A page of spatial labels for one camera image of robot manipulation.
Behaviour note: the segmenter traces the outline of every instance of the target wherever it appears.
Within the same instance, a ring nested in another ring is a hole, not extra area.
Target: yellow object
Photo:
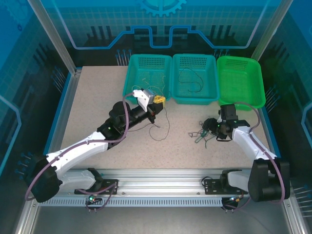
[[[165,98],[164,96],[156,95],[156,96],[154,97],[154,103],[156,103],[156,104],[162,103],[162,105],[165,107],[166,98]]]

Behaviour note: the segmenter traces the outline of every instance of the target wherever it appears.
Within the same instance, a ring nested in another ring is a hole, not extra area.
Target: speckled tabletop
[[[122,91],[127,74],[126,66],[83,67],[73,106],[66,126],[62,148],[65,148],[91,134],[107,118],[113,105],[122,100]],[[208,106],[178,105],[173,99],[166,102],[170,121],[168,137],[163,141],[154,141],[146,127],[129,132],[118,146],[93,156],[75,168],[94,167],[97,169],[212,169],[246,168],[252,162],[234,142],[218,142],[212,139],[202,140],[198,144],[190,138],[188,132],[200,130],[198,122],[208,117],[218,118],[219,105],[213,102]],[[247,120],[251,126],[257,117],[252,111],[237,111],[239,119]],[[145,120],[132,130],[148,124]],[[151,134],[156,139],[166,136],[168,121],[165,111],[156,116],[157,125]],[[267,147],[266,137],[260,125],[255,134]]]

